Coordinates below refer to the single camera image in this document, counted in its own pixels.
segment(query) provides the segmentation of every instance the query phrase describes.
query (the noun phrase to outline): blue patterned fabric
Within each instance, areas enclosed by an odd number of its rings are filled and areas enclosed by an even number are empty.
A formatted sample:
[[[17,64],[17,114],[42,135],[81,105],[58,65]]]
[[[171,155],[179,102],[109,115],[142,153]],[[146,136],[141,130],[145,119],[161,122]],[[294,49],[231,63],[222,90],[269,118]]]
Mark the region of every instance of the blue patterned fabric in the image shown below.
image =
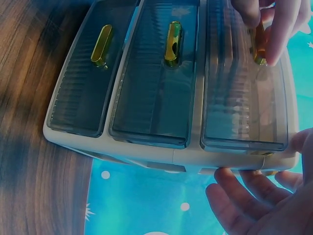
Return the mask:
[[[313,126],[311,29],[313,17],[288,45],[301,130]],[[302,172],[301,162],[292,171]],[[85,234],[222,235],[204,192],[213,182],[213,176],[93,160]]]

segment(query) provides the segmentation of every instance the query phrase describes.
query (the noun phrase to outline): white polka dot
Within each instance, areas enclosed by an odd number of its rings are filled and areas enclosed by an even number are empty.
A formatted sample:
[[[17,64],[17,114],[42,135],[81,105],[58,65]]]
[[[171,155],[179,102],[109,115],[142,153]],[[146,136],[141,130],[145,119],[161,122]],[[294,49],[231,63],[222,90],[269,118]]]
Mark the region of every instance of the white polka dot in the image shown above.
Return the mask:
[[[149,233],[144,234],[144,235],[168,235],[168,234],[163,233],[163,232],[149,232]]]
[[[180,206],[180,209],[181,209],[183,212],[189,210],[189,208],[190,208],[190,205],[189,205],[189,203],[187,203],[187,202],[182,203],[181,206]]]
[[[102,171],[101,177],[102,177],[103,179],[107,180],[107,179],[110,177],[110,173],[109,173],[107,170]]]
[[[167,173],[172,173],[172,174],[177,174],[177,173],[179,173],[179,171],[171,171],[171,170],[165,170],[165,172],[167,172]]]

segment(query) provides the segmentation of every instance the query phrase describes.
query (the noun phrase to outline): white star pattern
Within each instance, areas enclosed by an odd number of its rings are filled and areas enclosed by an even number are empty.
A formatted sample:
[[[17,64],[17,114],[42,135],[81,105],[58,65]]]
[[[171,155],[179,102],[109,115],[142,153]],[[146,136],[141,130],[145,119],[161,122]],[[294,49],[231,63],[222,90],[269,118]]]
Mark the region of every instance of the white star pattern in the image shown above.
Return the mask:
[[[86,212],[85,212],[85,219],[88,220],[88,221],[89,221],[89,218],[88,218],[88,217],[90,217],[91,214],[95,214],[95,213],[93,213],[93,212],[90,211],[90,208],[88,207],[89,204],[90,204],[90,203],[88,203],[88,204],[86,205]]]

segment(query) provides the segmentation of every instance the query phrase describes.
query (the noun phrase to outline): finger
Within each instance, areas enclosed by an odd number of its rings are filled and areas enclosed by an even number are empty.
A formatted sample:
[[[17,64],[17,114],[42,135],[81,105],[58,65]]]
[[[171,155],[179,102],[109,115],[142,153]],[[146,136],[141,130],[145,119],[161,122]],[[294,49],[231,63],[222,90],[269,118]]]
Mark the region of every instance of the finger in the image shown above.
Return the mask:
[[[297,134],[295,134],[291,140],[292,148],[295,151],[302,153],[303,144],[311,132],[313,132],[313,128],[309,128],[309,129],[300,131]]]
[[[294,24],[291,36],[295,35],[303,24],[311,19],[311,0],[302,0],[297,20]]]
[[[300,174],[300,173],[293,173],[293,172],[290,172],[290,171],[278,172],[275,175],[275,179],[283,187],[289,189],[292,192],[296,192],[296,190],[303,183],[302,174]]]
[[[271,7],[271,8],[267,8],[267,9],[263,9],[261,10],[261,20],[262,22],[268,23],[271,22],[274,18],[274,14],[275,14],[275,7]]]
[[[246,234],[253,222],[243,216],[218,184],[206,188],[206,196],[213,213],[228,234]]]
[[[230,169],[221,168],[215,171],[214,177],[223,188],[228,198],[237,206],[242,214],[252,219],[259,220],[269,213],[270,208],[253,197]]]
[[[313,131],[307,135],[302,147],[303,185],[313,181]]]
[[[270,38],[266,48],[266,59],[274,66],[287,46],[297,19],[301,0],[277,0]]]
[[[241,171],[240,175],[245,186],[253,193],[253,195],[270,205],[275,206],[277,203],[291,195],[291,192],[277,187],[260,171]]]
[[[261,13],[258,0],[231,0],[231,4],[248,27],[254,28],[260,23]]]

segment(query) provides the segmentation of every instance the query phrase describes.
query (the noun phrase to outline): transparent drawer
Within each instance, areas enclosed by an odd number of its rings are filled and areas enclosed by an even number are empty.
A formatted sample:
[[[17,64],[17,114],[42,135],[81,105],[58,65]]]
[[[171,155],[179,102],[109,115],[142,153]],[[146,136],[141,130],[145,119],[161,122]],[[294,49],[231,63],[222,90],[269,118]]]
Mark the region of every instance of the transparent drawer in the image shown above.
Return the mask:
[[[195,92],[198,1],[145,0],[120,79],[110,134],[184,148]]]
[[[90,8],[60,74],[47,125],[98,137],[137,0],[105,0]]]
[[[255,63],[251,34],[229,0],[208,1],[207,20],[201,146],[284,150],[288,126],[281,63]]]

